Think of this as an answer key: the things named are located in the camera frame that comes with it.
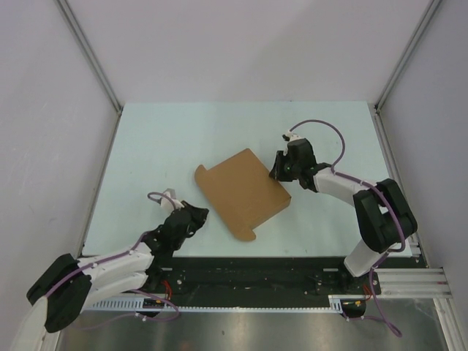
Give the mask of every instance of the metal frame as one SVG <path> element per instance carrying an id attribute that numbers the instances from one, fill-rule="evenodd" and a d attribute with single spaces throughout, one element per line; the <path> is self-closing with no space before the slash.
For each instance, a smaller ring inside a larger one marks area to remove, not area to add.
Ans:
<path id="1" fill-rule="evenodd" d="M 65 22 L 67 23 L 70 31 L 72 32 L 73 37 L 76 39 L 78 46 L 83 52 L 87 62 L 90 64 L 91 70 L 97 77 L 97 80 L 103 87 L 110 103 L 113 108 L 116 110 L 117 114 L 120 116 L 122 111 L 122 104 L 119 102 L 115 91 L 113 90 L 104 70 L 92 50 L 92 47 L 81 28 L 76 15 L 73 13 L 71 6 L 67 0 L 54 0 L 58 6 L 60 13 L 62 14 Z M 388 82 L 386 83 L 382 93 L 380 94 L 379 99 L 375 103 L 375 110 L 371 111 L 373 116 L 375 129 L 382 146 L 382 152 L 384 154 L 385 162 L 388 167 L 388 172 L 390 175 L 398 181 L 401 185 L 401 179 L 399 172 L 396 166 L 396 162 L 391 151 L 390 145 L 388 143 L 387 136 L 385 134 L 385 129 L 380 118 L 380 111 L 382 106 L 385 104 L 386 99 L 388 98 L 390 92 L 392 92 L 394 86 L 396 85 L 397 80 L 401 76 L 404 68 L 406 67 L 409 59 L 412 57 L 418 43 L 420 42 L 422 36 L 426 32 L 428 25 L 433 20 L 437 10 L 440 7 L 442 0 L 431 0 L 431 3 L 427 6 L 426 11 L 421 18 L 418 26 L 415 29 L 410 41 L 408 42 L 406 48 L 404 49 L 399 62 L 397 63 L 392 75 L 390 76 Z M 104 176 L 105 166 L 110 155 L 110 150 L 112 148 L 112 143 L 110 144 L 107 159 L 103 167 L 99 185 L 102 183 Z M 89 221 L 92 217 L 92 212 L 96 204 L 97 195 L 94 198 L 91 213 L 89 216 Z M 86 236 L 87 227 L 89 226 L 89 221 L 86 226 L 85 233 L 83 238 Z M 411 243 L 412 249 L 414 249 L 413 254 L 420 254 L 420 248 L 418 244 L 418 239 L 413 240 Z M 446 341 L 449 346 L 449 350 L 465 350 L 467 341 L 464 339 L 464 335 L 461 332 L 459 327 L 460 322 L 456 316 L 456 309 L 453 305 L 452 296 L 450 293 L 450 288 L 448 287 L 447 280 L 443 273 L 442 269 L 379 269 L 378 274 L 382 280 L 381 288 L 382 295 L 381 298 L 433 298 L 434 304 L 437 308 L 439 319 L 444 331 Z M 330 296 L 330 309 L 332 312 L 339 313 L 334 307 L 336 307 L 336 299 L 339 296 Z M 204 312 L 210 311 L 210 309 L 203 309 Z M 59 338 L 59 333 L 52 334 L 45 337 L 45 341 L 48 340 L 47 347 L 43 350 L 52 350 L 57 344 Z"/>

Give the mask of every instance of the white wall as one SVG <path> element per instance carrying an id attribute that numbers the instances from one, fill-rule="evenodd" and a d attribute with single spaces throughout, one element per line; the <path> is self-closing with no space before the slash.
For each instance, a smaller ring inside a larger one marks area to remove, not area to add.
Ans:
<path id="1" fill-rule="evenodd" d="M 125 102 L 375 102 L 429 0 L 70 0 Z"/>
<path id="2" fill-rule="evenodd" d="M 52 0 L 0 11 L 0 340 L 28 288 L 78 248 L 116 115 Z"/>
<path id="3" fill-rule="evenodd" d="M 446 1 L 383 109 L 433 266 L 468 325 L 468 2 Z"/>

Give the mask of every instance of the metal beam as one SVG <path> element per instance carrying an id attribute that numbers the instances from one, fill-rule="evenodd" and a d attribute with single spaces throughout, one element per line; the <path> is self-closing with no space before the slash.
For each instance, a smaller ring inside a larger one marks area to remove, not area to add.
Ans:
<path id="1" fill-rule="evenodd" d="M 99 84 L 104 89 L 105 94 L 107 95 L 110 103 L 116 110 L 118 115 L 121 115 L 122 105 L 118 101 L 116 93 L 114 92 L 109 80 L 102 69 L 102 66 L 99 60 L 94 53 L 91 44 L 88 41 L 83 29 L 81 28 L 78 19 L 72 11 L 67 0 L 54 0 L 57 4 L 58 10 L 62 14 L 65 22 L 67 23 L 70 31 L 72 32 L 73 37 L 76 39 L 78 46 L 81 49 L 81 52 L 88 61 L 93 73 L 96 75 Z"/>
<path id="2" fill-rule="evenodd" d="M 375 103 L 375 107 L 377 111 L 382 109 L 382 106 L 385 104 L 385 101 L 388 98 L 390 92 L 392 92 L 393 87 L 395 86 L 396 82 L 400 78 L 404 68 L 408 64 L 408 61 L 411 59 L 413 53 L 415 52 L 418 43 L 420 42 L 421 38 L 423 37 L 424 33 L 426 33 L 429 24 L 434 19 L 434 16 L 437 13 L 437 10 L 440 7 L 440 4 L 443 0 L 431 0 L 431 3 L 427 6 L 426 11 L 423 14 L 423 17 L 420 19 L 418 25 L 416 26 L 415 31 L 413 32 L 411 39 L 409 40 L 406 48 L 404 49 L 398 63 L 396 64 L 395 69 L 393 70 L 390 79 L 388 80 L 387 84 L 379 96 L 379 99 Z"/>

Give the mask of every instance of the flattened cardboard box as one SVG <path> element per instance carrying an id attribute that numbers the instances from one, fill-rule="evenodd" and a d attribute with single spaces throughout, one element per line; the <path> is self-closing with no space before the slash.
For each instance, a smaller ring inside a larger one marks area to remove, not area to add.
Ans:
<path id="1" fill-rule="evenodd" d="M 239 240 L 252 241 L 253 229 L 291 202 L 291 196 L 268 177 L 263 163 L 246 148 L 226 161 L 195 171 L 195 181 L 229 231 Z"/>

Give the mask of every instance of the brown cardboard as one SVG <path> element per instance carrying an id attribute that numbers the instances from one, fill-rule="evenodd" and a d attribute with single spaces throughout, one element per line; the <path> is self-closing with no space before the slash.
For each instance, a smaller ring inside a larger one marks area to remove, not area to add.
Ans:
<path id="1" fill-rule="evenodd" d="M 291 202 L 291 196 L 268 177 L 263 163 L 246 148 L 219 165 L 195 171 L 195 181 L 229 231 L 239 240 L 252 241 L 253 229 Z"/>

